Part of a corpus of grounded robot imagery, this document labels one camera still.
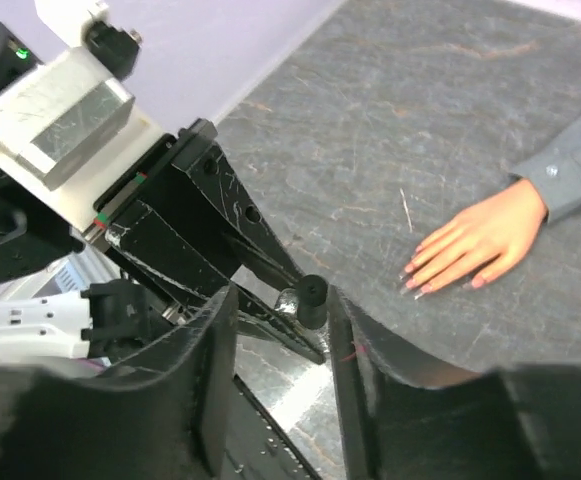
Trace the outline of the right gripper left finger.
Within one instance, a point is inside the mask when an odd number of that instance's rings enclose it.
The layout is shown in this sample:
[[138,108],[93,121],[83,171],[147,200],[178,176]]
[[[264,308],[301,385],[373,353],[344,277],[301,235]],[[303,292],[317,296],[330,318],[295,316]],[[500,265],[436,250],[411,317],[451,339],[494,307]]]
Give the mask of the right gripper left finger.
[[215,479],[238,293],[92,378],[0,366],[0,479]]

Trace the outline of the nail polish bottle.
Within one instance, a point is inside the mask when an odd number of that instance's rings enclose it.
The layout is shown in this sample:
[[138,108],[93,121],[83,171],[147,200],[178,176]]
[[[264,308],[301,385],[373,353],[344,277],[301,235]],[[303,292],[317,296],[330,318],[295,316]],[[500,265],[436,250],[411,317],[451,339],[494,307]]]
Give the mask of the nail polish bottle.
[[329,284],[323,277],[306,275],[279,294],[274,310],[309,330],[318,330],[327,321],[328,290]]

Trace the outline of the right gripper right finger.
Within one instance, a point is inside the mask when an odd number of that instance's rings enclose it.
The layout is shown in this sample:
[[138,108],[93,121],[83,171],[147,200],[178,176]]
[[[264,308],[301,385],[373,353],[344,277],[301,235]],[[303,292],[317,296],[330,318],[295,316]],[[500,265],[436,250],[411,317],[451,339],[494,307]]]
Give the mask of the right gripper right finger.
[[426,353],[339,289],[329,341],[351,479],[581,479],[581,364],[479,373]]

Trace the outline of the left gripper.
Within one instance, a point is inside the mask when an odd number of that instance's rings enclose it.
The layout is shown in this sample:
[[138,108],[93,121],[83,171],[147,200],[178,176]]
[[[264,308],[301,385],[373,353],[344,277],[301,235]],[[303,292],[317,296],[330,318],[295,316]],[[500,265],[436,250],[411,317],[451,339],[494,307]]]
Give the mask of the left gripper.
[[[240,335],[278,343],[322,364],[325,353],[313,335],[228,277],[244,266],[265,284],[283,290],[303,272],[214,141],[216,136],[214,123],[203,118],[177,135],[161,135],[94,201],[89,245],[106,250],[105,233],[120,266],[133,279],[188,315],[220,289],[234,287]],[[185,237],[211,263],[147,204],[137,202],[120,214],[140,185],[171,160],[175,204],[189,223]]]

